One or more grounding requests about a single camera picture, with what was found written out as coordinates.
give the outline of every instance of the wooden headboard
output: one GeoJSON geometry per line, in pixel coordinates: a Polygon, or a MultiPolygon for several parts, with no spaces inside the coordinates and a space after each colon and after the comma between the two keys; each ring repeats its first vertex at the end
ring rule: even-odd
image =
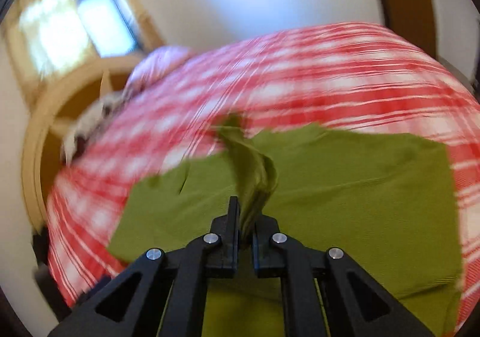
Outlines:
{"type": "Polygon", "coordinates": [[[47,221],[47,196],[61,169],[62,138],[75,120],[101,95],[122,90],[142,54],[96,59],[50,86],[38,101],[25,132],[22,186],[35,231],[47,221]]]}

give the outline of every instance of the plaid bedspread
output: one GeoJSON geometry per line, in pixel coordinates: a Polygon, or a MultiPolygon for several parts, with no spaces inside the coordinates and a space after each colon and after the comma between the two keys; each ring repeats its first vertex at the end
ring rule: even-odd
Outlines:
{"type": "Polygon", "coordinates": [[[134,98],[58,174],[49,195],[49,267],[69,305],[124,268],[105,248],[131,186],[184,157],[217,151],[209,126],[232,109],[245,112],[252,135],[320,122],[448,145],[465,269],[458,326],[465,321],[480,297],[480,107],[436,61],[367,23],[232,44],[190,59],[134,98]]]}

